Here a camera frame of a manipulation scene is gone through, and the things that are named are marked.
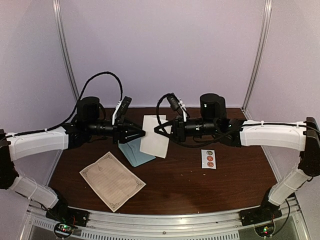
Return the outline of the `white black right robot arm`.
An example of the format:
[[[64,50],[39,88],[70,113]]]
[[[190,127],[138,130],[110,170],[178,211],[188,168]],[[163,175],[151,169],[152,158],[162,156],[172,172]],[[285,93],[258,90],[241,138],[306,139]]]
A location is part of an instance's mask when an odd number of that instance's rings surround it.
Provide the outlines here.
[[[305,182],[320,175],[320,130],[313,117],[295,123],[229,119],[225,98],[205,93],[199,98],[200,117],[191,118],[174,93],[165,94],[158,103],[164,99],[179,115],[165,123],[158,119],[154,132],[180,146],[185,146],[188,137],[212,136],[212,140],[203,141],[197,147],[221,143],[230,147],[268,146],[300,152],[299,163],[265,193],[256,210],[261,221],[268,220]]]

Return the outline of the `beige ornate letter paper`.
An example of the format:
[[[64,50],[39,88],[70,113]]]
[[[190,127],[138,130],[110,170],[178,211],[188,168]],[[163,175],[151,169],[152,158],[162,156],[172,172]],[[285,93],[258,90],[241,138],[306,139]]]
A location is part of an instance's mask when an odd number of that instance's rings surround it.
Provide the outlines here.
[[[155,132],[159,126],[156,115],[144,115],[142,130],[145,136],[141,138],[140,151],[142,153],[165,159],[169,148],[169,138]]]

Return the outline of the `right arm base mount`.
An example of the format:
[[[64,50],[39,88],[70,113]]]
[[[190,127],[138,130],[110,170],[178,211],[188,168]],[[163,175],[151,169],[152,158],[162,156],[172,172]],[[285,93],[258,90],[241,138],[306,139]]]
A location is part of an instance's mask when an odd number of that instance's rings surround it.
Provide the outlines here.
[[[239,212],[243,227],[253,225],[255,233],[261,238],[271,237],[276,230],[274,220],[282,216],[279,209],[272,210],[267,207],[254,207]]]

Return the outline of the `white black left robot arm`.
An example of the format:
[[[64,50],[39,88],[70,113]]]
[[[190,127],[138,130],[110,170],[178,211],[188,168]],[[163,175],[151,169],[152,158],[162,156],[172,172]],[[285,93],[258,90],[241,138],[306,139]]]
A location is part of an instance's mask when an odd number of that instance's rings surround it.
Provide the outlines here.
[[[89,96],[78,101],[76,114],[71,122],[53,129],[37,130],[28,134],[0,131],[0,188],[12,190],[42,206],[61,222],[72,218],[68,202],[57,191],[22,176],[15,169],[14,161],[21,158],[81,147],[93,136],[111,138],[113,144],[125,144],[145,136],[142,127],[124,115],[131,103],[130,97],[120,100],[110,120],[100,118],[102,105],[98,97]]]

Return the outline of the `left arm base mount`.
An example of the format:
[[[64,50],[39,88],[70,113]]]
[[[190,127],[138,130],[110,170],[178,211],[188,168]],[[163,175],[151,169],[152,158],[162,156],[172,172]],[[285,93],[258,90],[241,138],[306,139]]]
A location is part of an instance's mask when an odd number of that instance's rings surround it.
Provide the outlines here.
[[[81,228],[87,226],[89,220],[89,212],[72,207],[66,209],[66,214],[59,215],[52,209],[46,209],[45,217],[55,220],[53,233],[59,239],[66,239],[72,235],[79,235]]]

